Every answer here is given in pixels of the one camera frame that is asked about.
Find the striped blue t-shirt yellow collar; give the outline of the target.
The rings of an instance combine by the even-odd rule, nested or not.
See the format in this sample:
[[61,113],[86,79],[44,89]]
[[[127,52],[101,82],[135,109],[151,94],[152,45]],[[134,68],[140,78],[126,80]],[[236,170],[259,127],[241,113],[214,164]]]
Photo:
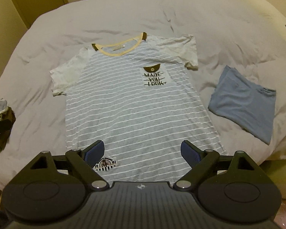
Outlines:
[[50,71],[53,94],[66,95],[67,148],[103,141],[96,171],[108,182],[177,181],[190,169],[184,140],[226,154],[187,74],[197,68],[192,35],[82,48]]

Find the folded blue garment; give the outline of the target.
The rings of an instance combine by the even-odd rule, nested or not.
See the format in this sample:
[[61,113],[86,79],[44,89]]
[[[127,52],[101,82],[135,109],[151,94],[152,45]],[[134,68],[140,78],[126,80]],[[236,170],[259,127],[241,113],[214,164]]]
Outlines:
[[209,111],[231,120],[269,145],[273,132],[276,90],[255,84],[225,66],[211,95]]

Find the dark brown garment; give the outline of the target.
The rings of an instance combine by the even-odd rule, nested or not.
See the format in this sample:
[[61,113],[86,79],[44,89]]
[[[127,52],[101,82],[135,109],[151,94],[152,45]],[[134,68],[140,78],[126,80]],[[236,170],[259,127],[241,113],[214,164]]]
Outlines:
[[5,99],[0,99],[0,152],[4,150],[16,121],[15,114]]

